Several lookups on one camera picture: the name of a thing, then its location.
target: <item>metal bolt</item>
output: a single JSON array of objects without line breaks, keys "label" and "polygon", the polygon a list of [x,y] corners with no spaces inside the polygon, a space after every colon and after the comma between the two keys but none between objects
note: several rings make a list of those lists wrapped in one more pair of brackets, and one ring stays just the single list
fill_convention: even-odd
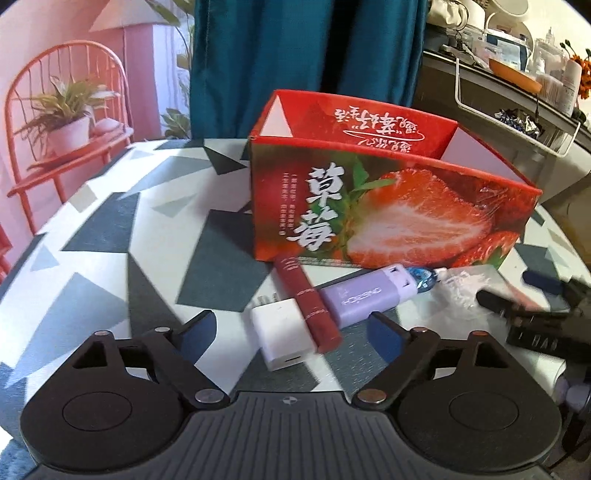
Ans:
[{"label": "metal bolt", "polygon": [[223,391],[214,388],[205,388],[195,393],[195,400],[200,403],[219,403],[224,397]]},{"label": "metal bolt", "polygon": [[366,388],[357,394],[357,398],[363,403],[377,405],[386,400],[387,395],[377,388]]}]

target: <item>curtain fold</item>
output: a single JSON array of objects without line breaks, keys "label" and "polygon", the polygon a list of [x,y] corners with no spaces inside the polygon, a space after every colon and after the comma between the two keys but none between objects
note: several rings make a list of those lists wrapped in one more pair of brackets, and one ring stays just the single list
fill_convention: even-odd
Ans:
[{"label": "curtain fold", "polygon": [[318,90],[332,0],[197,0],[193,138],[246,138],[278,88]]},{"label": "curtain fold", "polygon": [[427,0],[362,0],[338,93],[410,106],[426,18]]}]

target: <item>white charger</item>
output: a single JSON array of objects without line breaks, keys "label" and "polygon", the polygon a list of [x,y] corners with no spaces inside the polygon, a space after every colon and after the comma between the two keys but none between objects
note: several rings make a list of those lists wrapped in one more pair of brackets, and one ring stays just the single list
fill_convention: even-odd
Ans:
[{"label": "white charger", "polygon": [[270,371],[300,364],[315,353],[316,344],[294,299],[255,307],[251,315]]}]

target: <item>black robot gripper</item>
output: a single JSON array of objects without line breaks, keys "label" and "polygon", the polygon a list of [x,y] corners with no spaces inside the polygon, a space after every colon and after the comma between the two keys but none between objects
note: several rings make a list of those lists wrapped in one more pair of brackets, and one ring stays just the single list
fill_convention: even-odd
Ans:
[{"label": "black robot gripper", "polygon": [[[558,438],[558,408],[486,332],[442,340],[373,313],[368,337],[392,338],[376,349],[394,358],[350,403],[342,392],[230,399],[195,368],[195,353],[187,359],[178,348],[212,318],[205,311],[182,333],[92,335],[22,412],[22,436],[39,463],[29,478],[547,476],[539,463]],[[454,373],[434,379],[445,367]]]}]

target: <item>purple power bank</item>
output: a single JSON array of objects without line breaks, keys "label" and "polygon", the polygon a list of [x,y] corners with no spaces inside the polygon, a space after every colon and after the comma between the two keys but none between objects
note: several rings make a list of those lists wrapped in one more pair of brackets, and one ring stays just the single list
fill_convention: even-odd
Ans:
[{"label": "purple power bank", "polygon": [[365,320],[372,312],[392,309],[416,294],[415,279],[398,264],[320,290],[340,329]]}]

